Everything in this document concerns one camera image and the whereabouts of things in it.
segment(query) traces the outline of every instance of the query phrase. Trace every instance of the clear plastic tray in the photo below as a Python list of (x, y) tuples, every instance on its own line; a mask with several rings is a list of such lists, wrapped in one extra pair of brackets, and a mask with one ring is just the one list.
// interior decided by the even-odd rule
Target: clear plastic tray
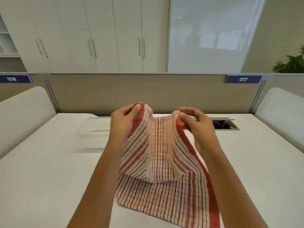
[(85, 119), (76, 134), (82, 146), (89, 149), (104, 149), (108, 142), (111, 117)]

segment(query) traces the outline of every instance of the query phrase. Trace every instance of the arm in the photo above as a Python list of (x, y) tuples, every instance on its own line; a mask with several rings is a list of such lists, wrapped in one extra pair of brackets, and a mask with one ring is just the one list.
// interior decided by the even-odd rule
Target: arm
[(179, 117), (191, 130), (195, 147), (207, 165), (225, 228), (267, 228), (221, 149), (212, 120), (196, 108), (179, 110)]
[(133, 106), (125, 106), (111, 114), (108, 143), (67, 228), (109, 227), (121, 157), (127, 147), (133, 119), (141, 108)]

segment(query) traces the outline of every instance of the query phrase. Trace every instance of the kitchen towel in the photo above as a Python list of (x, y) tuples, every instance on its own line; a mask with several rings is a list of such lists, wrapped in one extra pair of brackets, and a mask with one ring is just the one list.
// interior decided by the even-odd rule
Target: kitchen towel
[(148, 105), (141, 106), (121, 160), (118, 203), (185, 228), (218, 228), (210, 177), (179, 111), (153, 117)]

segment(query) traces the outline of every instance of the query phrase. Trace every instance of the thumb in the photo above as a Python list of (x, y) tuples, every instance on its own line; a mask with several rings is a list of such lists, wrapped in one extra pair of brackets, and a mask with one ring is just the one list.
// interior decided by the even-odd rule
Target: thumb
[(130, 111), (130, 113), (127, 115), (129, 116), (132, 120), (136, 117), (136, 115), (139, 113), (141, 109), (141, 105), (137, 104), (133, 109)]
[(186, 115), (186, 114), (183, 113), (183, 112), (180, 112), (180, 113), (178, 114), (178, 116), (179, 116), (179, 118), (180, 118), (182, 121), (184, 121), (184, 122), (190, 127), (191, 130), (194, 129), (194, 126), (195, 126), (196, 121), (193, 120), (192, 117), (190, 117), (189, 115)]

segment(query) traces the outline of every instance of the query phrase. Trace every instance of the cabinet handle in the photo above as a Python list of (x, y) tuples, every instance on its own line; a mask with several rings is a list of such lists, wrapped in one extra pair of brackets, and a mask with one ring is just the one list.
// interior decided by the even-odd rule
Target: cabinet handle
[(44, 53), (45, 53), (45, 56), (48, 57), (47, 52), (45, 51), (45, 48), (44, 48), (44, 45), (43, 45), (43, 42), (42, 42), (42, 38), (39, 37), (39, 39), (40, 39), (40, 43), (41, 43), (41, 45), (42, 45), (42, 49), (43, 49), (43, 51), (44, 51)]
[(138, 38), (139, 39), (139, 56), (140, 56), (140, 38)]
[(145, 38), (143, 38), (143, 57), (146, 56), (146, 50), (145, 50)]
[(35, 38), (36, 44), (37, 44), (37, 46), (38, 46), (39, 52), (40, 52), (40, 54), (42, 55), (41, 50), (40, 50), (40, 47), (39, 47), (38, 42), (37, 42), (37, 38), (36, 38), (35, 35), (34, 35), (34, 38)]
[(95, 45), (94, 45), (94, 38), (92, 38), (92, 45), (93, 45), (93, 52), (95, 53), (95, 57), (97, 58), (96, 49), (95, 49)]
[(89, 44), (90, 54), (91, 54), (91, 56), (92, 56), (92, 52), (91, 52), (91, 47), (90, 47), (90, 41), (89, 41), (89, 39), (88, 39), (88, 44)]

